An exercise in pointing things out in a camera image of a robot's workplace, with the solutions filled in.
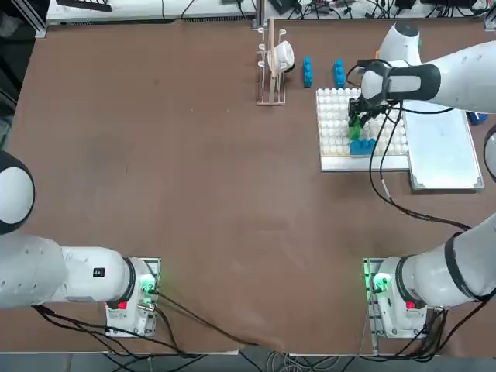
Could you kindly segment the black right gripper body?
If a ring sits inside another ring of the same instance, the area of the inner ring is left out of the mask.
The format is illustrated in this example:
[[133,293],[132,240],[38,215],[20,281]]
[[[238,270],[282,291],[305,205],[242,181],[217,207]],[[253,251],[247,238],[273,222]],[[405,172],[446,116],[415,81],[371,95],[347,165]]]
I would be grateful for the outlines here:
[[370,117],[377,117],[381,113],[385,113],[388,109],[388,104],[372,105],[368,103],[362,96],[357,98],[350,98],[348,103],[348,116],[362,117],[368,115]]

